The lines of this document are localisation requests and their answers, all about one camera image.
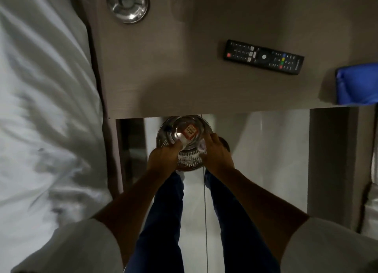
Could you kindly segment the black remote control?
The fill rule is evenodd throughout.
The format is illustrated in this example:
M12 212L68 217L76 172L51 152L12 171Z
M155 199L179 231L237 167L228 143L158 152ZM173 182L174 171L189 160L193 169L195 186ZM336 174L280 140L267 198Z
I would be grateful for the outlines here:
M267 47L228 40L223 59L284 74L298 75L305 57Z

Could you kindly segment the person's right forearm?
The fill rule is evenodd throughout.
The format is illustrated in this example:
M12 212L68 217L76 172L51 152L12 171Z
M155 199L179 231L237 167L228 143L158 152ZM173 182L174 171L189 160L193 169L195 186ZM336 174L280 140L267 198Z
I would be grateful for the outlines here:
M309 219L309 215L252 182L233 167L223 166L209 171L236 197L281 263L291 237Z

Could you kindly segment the person's left forearm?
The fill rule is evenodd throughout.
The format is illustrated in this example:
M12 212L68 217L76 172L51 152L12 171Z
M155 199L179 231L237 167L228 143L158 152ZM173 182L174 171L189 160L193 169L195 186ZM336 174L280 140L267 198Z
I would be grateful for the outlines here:
M150 166L130 190L92 217L104 224L115 237L124 266L135 251L142 223L152 199L171 173L172 170L163 166Z

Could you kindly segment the blue cloth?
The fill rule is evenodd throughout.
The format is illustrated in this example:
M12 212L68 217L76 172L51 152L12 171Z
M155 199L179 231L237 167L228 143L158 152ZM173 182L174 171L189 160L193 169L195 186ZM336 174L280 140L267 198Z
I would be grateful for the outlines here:
M338 105L372 105L378 103L378 63L359 64L335 71Z

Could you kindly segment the person's blue jeans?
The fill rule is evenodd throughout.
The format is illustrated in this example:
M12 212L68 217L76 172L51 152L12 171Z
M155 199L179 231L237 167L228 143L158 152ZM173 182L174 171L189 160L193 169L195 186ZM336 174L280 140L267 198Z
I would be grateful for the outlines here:
M281 273L279 262L231 191L208 170L205 185L220 224L225 273ZM183 196L182 178L174 171L155 195L125 273L184 273L178 245Z

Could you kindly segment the tall clear drinking glass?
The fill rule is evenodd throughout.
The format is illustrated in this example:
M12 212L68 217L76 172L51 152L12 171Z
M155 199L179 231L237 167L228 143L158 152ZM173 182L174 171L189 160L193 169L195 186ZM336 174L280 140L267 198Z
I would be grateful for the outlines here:
M194 0L170 0L173 18L189 24L194 15Z

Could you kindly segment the person's right hand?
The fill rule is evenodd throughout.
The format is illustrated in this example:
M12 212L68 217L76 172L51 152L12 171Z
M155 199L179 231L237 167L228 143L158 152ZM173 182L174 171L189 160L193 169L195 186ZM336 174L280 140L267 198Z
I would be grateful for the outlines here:
M230 153L230 147L226 140L214 133L215 145L211 148L206 148L206 153L201 154L201 159L205 168L220 180L232 172L234 162Z

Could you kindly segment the white bed sheet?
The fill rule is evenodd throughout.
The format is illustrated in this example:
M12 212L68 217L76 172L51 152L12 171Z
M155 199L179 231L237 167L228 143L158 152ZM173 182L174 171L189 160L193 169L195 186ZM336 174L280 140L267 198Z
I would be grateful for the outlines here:
M102 124L71 0L0 0L0 273L111 200Z

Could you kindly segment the grey wooden nightstand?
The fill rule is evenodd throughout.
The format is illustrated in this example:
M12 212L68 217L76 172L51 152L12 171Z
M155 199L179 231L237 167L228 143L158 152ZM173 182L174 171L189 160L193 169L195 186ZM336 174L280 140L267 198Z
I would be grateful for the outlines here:
M106 0L78 0L124 189L141 175L160 124L203 116L246 177L312 216L360 231L371 182L375 106L339 107L335 70L378 61L378 0L170 0L124 24ZM223 59L228 40L304 56L298 75Z

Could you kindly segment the round steel ashtray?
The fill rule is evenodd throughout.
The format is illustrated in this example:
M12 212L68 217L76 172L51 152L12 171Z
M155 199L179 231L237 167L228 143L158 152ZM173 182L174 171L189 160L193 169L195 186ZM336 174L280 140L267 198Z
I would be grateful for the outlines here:
M146 17L150 0L106 0L112 14L124 24L135 24Z

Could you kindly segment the clear glass with orange label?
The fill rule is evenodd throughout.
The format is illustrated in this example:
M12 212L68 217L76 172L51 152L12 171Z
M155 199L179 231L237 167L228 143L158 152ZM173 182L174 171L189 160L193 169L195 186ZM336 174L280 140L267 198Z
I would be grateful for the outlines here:
M173 121L168 134L170 143L182 141L182 150L196 150L204 132L204 125L200 116L182 116Z

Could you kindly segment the person's white shirt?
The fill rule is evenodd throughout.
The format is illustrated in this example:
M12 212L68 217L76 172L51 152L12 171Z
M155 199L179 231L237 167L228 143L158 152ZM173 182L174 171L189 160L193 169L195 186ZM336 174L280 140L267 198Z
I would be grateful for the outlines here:
M378 240L309 218L291 237L283 273L378 273ZM123 273L115 237L95 220L60 227L11 273Z

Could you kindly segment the person's left hand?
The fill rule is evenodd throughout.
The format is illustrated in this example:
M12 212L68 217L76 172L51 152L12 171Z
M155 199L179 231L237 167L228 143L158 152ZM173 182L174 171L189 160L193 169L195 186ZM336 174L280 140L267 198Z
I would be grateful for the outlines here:
M154 174L162 180L168 179L178 164L179 154L174 154L172 146L155 148L150 153L147 163L148 173Z

